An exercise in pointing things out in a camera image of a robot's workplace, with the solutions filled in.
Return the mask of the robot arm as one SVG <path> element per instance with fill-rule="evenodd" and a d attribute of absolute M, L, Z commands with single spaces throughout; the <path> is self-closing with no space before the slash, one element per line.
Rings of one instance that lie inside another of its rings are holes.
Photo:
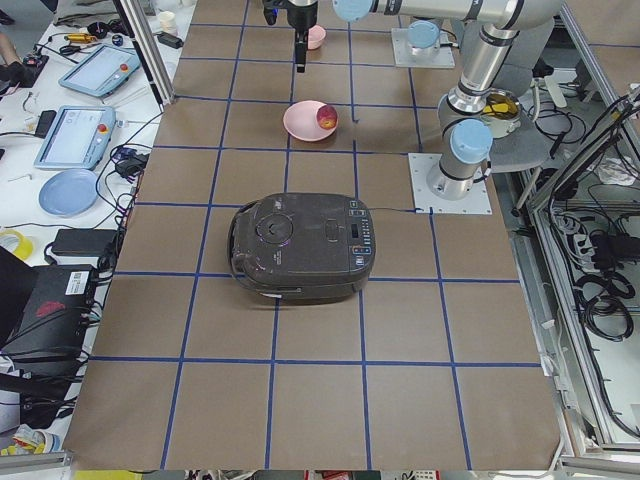
<path fill-rule="evenodd" d="M 519 32 L 543 25 L 559 12 L 560 1 L 334 1 L 343 21 L 356 22 L 370 13 L 387 16 L 476 21 L 478 40 L 466 61 L 458 84 L 438 106 L 445 145 L 439 163 L 426 175 L 427 187 L 450 201 L 464 198 L 474 175 L 489 159 L 493 139 L 479 119 L 486 97 Z"/>

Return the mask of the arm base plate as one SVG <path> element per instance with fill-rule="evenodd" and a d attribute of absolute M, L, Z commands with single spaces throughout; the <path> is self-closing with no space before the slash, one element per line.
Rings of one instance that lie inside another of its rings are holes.
<path fill-rule="evenodd" d="M 480 167 L 466 180 L 447 177 L 441 154 L 410 153 L 409 173 L 414 209 L 421 214 L 491 215 L 486 177 Z"/>
<path fill-rule="evenodd" d="M 438 27 L 434 33 L 414 35 L 409 28 L 391 30 L 396 67 L 453 69 L 455 60 L 446 32 Z"/>

